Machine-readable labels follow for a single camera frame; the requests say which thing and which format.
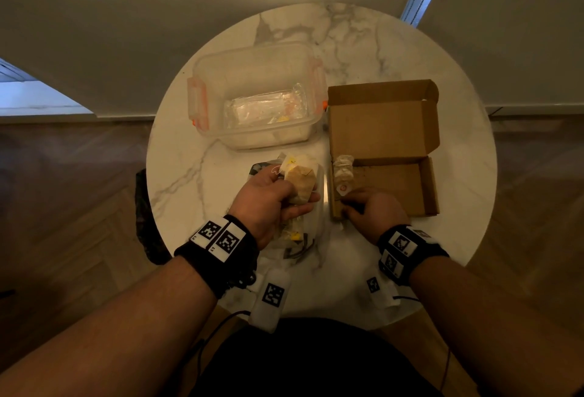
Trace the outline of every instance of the black trash bag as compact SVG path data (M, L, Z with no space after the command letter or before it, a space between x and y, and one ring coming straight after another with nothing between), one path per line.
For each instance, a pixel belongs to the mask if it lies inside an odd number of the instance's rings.
M136 236L144 246L144 252L148 260L155 265L164 265L172 259L172 256L166 245L164 245L154 221L150 199L148 198L145 169L136 173L134 198L136 202Z

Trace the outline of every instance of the white marble tabletop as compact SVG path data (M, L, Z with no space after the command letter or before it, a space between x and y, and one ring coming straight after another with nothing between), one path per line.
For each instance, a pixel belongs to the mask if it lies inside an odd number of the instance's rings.
M485 109L457 63L422 32L397 18L346 4L297 4L249 17L218 34L176 75L158 109L147 155L148 192L168 249L182 245L208 216L223 215L252 164L279 150L233 151L199 135L187 117L186 79L205 54L251 45L302 40L325 66L329 86L431 78L440 100L440 146L432 152L440 214L413 223L466 264L477 250L495 200L497 161ZM319 127L308 143L291 149L328 162L328 138ZM377 248L350 224L326 221L316 250L288 268L293 283L286 316L320 316L364 329L392 323L420 308L412 301L381 311L373 306L363 273L376 264ZM277 263L260 257L261 270ZM413 295L400 288L403 295ZM250 309L255 296L236 288L220 305Z

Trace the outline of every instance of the left hand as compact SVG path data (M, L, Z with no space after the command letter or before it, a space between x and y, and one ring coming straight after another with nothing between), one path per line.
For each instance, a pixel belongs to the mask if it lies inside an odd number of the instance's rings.
M260 250L274 237L280 222L312 211L314 202L321 198L312 193L305 205L282 203L296 194L288 180L278 179L280 165L270 165L259 171L239 190L228 214L237 217L255 237Z

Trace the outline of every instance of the brown cardboard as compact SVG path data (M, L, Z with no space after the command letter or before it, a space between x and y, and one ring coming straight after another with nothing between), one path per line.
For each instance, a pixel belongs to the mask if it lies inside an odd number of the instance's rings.
M394 194L410 216L439 213L432 161L440 144L438 88L431 80L329 88L331 159L351 155L354 188ZM331 212L341 218L341 196L331 177Z

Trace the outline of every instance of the wrist strap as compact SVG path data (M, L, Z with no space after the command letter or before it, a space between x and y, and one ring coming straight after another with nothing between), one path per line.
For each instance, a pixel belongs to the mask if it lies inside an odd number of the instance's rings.
M379 269L394 283L409 285L409 275L424 260L434 256L449 257L437 240L424 231L398 225L385 231L377 247L381 253Z
M236 217L215 217L199 228L175 251L199 273L217 298L233 286L253 283L257 268L258 245Z

